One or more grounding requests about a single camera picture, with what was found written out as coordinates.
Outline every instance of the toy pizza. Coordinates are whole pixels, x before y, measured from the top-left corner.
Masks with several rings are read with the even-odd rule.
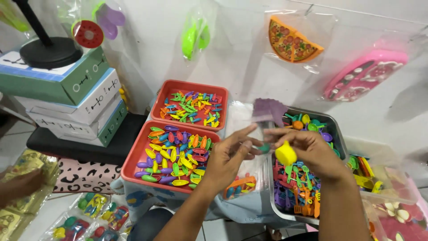
[[[270,17],[269,42],[277,56],[290,63],[310,61],[324,50],[275,16]]]

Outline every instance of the cardboard box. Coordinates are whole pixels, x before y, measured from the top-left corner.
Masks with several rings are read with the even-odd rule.
[[[77,105],[108,68],[101,47],[57,69],[32,68],[21,60],[18,51],[10,51],[0,56],[0,90],[9,95]]]
[[[28,111],[27,114],[41,127],[46,127],[50,130],[55,130],[58,133],[67,134],[69,136],[92,140],[98,136],[99,130],[107,123],[111,114],[115,111],[121,101],[122,99],[117,91],[115,97],[107,105],[104,112],[95,120],[95,122],[89,125]]]
[[[31,113],[91,124],[120,89],[116,70],[109,68],[78,105],[64,105],[16,96]]]
[[[78,136],[70,136],[69,134],[61,133],[55,129],[50,130],[56,137],[60,139],[107,147],[114,134],[116,133],[117,129],[119,128],[120,124],[125,119],[127,113],[128,111],[126,110],[125,102],[121,100],[120,104],[116,107],[115,111],[110,116],[107,123],[98,132],[98,136],[92,140],[84,139],[81,137],[79,138]]]

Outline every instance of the white wall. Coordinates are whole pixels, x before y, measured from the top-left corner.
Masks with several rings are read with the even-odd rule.
[[[257,36],[265,10],[305,10],[308,4],[286,0],[217,0],[218,5],[204,8],[217,13],[210,23],[214,39],[196,65],[186,66],[177,38],[187,11],[198,3],[197,0],[117,1],[122,5],[128,23],[121,29],[120,37],[105,43],[104,49],[133,97],[131,109],[134,112],[144,112],[146,104],[166,79],[213,84],[228,88],[232,98],[241,101],[270,97],[289,105],[326,112],[338,121],[344,135],[387,143],[403,157],[418,163],[427,161],[427,54],[354,103],[316,100],[320,83],[329,80],[357,57],[384,30],[417,33],[428,25],[425,0],[309,1],[357,11],[322,6],[312,8],[314,12],[335,14],[339,19],[319,75],[265,57],[263,39]],[[35,2],[39,1],[31,1],[36,14],[49,32],[61,34],[54,18],[55,9],[46,12],[53,5],[46,1],[42,5]],[[12,47],[17,38],[22,38],[22,34],[4,25],[0,25],[0,33],[0,49],[3,51]],[[420,167],[426,166],[412,166],[409,171],[416,173]],[[424,172],[418,175],[427,176]]]

